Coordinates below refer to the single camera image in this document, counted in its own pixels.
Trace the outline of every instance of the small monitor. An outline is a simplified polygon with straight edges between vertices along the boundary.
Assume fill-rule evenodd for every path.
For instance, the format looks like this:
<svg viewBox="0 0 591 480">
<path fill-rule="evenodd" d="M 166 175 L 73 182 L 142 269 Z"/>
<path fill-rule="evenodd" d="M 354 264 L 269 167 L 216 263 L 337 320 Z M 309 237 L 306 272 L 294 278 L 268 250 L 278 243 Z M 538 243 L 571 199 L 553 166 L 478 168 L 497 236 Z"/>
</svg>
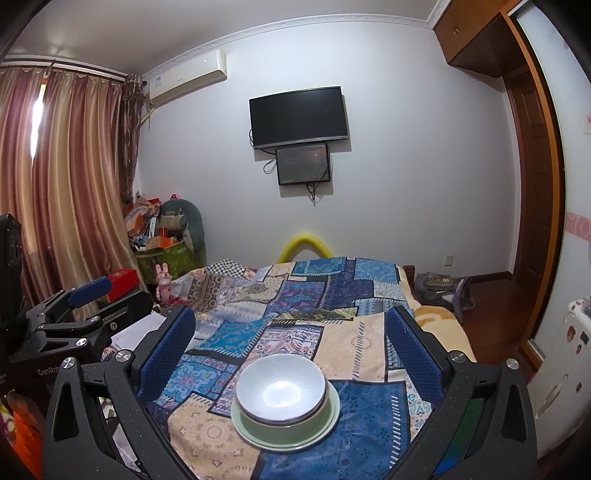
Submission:
<svg viewBox="0 0 591 480">
<path fill-rule="evenodd" d="M 327 144 L 278 148 L 277 178 L 279 185 L 330 181 Z"/>
</svg>

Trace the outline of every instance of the red box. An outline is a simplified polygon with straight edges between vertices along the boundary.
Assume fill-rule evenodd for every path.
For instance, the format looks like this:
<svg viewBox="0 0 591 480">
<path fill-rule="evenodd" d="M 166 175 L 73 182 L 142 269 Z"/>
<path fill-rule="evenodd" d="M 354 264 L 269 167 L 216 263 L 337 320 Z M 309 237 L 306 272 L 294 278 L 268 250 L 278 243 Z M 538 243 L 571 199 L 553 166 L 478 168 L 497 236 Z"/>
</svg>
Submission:
<svg viewBox="0 0 591 480">
<path fill-rule="evenodd" d="M 138 273 L 132 268 L 122 268 L 108 277 L 113 282 L 113 288 L 107 294 L 109 301 L 115 301 L 139 286 Z"/>
</svg>

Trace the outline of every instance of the curtain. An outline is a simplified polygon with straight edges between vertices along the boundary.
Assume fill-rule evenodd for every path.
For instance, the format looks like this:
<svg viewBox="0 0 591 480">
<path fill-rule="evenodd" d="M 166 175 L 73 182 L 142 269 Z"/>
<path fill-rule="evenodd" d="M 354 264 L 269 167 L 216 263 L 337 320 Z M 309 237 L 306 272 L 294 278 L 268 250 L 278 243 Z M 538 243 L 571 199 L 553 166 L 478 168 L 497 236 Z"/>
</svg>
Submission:
<svg viewBox="0 0 591 480">
<path fill-rule="evenodd" d="M 128 75 L 121 93 L 119 115 L 118 181 L 121 202 L 127 207 L 134 199 L 133 183 L 138 161 L 139 128 L 145 95 L 139 75 Z"/>
<path fill-rule="evenodd" d="M 108 79 L 49 75 L 33 162 L 41 298 L 135 268 L 115 171 L 121 93 Z"/>
<path fill-rule="evenodd" d="M 31 129 L 33 105 L 39 97 L 42 79 L 41 69 L 0 69 L 0 213 L 11 213 L 22 225 L 22 287 L 29 305 L 50 293 L 44 281 L 35 276 L 38 246 L 32 195 Z"/>
</svg>

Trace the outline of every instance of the clutter pile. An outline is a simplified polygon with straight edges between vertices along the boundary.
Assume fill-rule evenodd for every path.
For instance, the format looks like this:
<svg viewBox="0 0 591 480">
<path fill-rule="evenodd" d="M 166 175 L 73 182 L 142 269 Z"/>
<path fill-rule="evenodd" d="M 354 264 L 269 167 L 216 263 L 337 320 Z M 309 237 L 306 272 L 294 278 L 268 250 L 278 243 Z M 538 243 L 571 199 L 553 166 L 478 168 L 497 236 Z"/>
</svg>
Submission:
<svg viewBox="0 0 591 480">
<path fill-rule="evenodd" d="M 156 222 L 160 214 L 160 199 L 147 200 L 141 195 L 137 195 L 135 203 L 127 216 L 125 217 L 125 226 L 127 228 L 127 236 L 131 243 L 131 248 L 136 252 L 146 251 L 150 248 L 157 248 L 159 241 L 154 242 L 152 239 L 156 237 Z"/>
<path fill-rule="evenodd" d="M 474 309 L 470 292 L 470 277 L 453 278 L 449 275 L 427 272 L 417 275 L 414 293 L 422 305 L 443 307 L 464 323 L 462 312 Z"/>
<path fill-rule="evenodd" d="M 203 223 L 192 203 L 176 198 L 161 203 L 138 193 L 125 224 L 146 284 L 158 284 L 156 265 L 167 264 L 173 280 L 202 267 L 196 254 L 203 246 Z"/>
</svg>

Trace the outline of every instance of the wooden bed frame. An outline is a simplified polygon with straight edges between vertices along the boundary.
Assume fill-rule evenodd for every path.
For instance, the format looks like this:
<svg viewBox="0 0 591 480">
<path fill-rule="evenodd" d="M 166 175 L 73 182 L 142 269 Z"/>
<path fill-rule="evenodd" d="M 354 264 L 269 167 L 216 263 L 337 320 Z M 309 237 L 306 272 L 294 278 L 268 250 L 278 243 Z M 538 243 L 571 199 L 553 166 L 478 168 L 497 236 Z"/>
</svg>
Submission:
<svg viewBox="0 0 591 480">
<path fill-rule="evenodd" d="M 406 273 L 408 285 L 410 285 L 410 292 L 413 294 L 414 297 L 414 265 L 403 265 L 402 269 L 404 270 L 404 273 Z"/>
</svg>

